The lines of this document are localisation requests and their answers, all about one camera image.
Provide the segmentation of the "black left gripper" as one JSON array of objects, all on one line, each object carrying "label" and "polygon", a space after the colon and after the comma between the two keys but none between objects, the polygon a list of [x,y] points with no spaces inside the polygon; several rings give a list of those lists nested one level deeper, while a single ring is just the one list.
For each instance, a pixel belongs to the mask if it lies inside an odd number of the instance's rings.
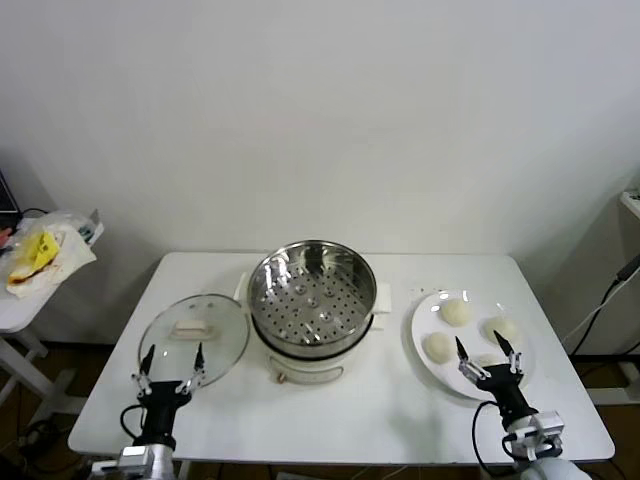
[{"label": "black left gripper", "polygon": [[206,378],[202,343],[198,344],[191,376],[182,384],[180,381],[150,382],[149,373],[155,353],[152,344],[140,362],[137,373],[131,379],[137,386],[137,397],[146,411],[137,445],[160,444],[175,446],[173,427],[177,411],[192,399],[192,392],[200,388]]}]

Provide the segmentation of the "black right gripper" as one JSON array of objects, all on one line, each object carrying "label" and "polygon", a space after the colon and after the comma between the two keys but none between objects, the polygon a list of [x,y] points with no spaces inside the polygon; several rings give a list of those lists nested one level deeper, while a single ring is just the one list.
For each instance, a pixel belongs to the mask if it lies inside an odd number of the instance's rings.
[{"label": "black right gripper", "polygon": [[523,378],[522,353],[516,352],[511,343],[497,330],[494,335],[507,362],[486,368],[474,362],[468,355],[458,336],[455,337],[459,359],[458,369],[472,384],[495,399],[502,418],[524,418],[537,413],[520,390]]}]

